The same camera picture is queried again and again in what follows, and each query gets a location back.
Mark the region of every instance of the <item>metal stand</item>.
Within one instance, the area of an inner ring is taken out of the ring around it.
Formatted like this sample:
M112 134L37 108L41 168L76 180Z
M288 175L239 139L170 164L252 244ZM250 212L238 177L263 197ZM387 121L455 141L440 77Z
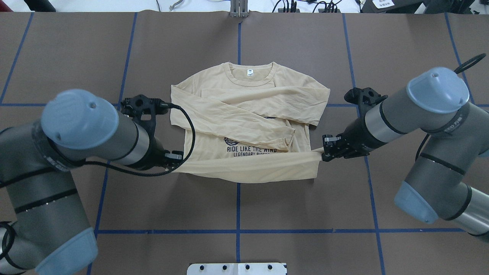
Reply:
M231 0L231 17L248 17L248 0Z

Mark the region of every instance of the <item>white label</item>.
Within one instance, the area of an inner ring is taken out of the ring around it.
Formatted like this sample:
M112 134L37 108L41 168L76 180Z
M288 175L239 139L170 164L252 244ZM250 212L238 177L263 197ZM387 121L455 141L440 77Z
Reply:
M394 5L392 0L372 0L377 9L383 9Z
M192 264L187 275L287 275L286 263Z

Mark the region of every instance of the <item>neckline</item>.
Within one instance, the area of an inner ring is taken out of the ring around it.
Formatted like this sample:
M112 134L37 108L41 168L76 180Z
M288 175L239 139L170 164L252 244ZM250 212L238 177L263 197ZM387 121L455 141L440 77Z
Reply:
M224 67L224 71L226 72L227 78L233 82L234 84L240 85L240 86L246 86L246 87L257 87L261 86L263 84L266 84L270 82L273 77L275 76L275 73L279 67L279 65L275 62L272 62L270 64L266 65L259 65L259 66L244 66L244 65L237 65L233 64L231 62L226 62L222 64ZM231 72L231 68L235 69L268 69L271 68L270 73L262 80L258 81L245 81L245 80L240 80L234 77L233 73Z

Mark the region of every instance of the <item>logo graphic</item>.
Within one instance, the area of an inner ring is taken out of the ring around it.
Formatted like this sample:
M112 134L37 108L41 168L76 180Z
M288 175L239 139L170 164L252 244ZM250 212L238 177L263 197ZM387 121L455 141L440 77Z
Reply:
M232 140L230 138L227 138L227 137L224 138L224 142L226 142L226 144L229 146L234 146L234 145L237 145L239 143L239 142Z

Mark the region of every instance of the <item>silver band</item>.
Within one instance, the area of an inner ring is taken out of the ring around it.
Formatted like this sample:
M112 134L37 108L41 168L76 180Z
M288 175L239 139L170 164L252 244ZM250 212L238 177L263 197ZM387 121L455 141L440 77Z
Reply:
M472 188L472 198L467 209L453 220L463 230L480 235L489 231L489 195Z
M399 137L402 134L392 131L389 126L387 126L380 116L380 104L373 107L365 115L365 124L367 125L368 131L378 140L389 143Z
M139 133L136 146L127 156L119 160L115 160L115 162L122 165L131 165L141 160L148 151L148 148L150 147L150 138L148 133L143 129L143 127L137 124L135 125Z

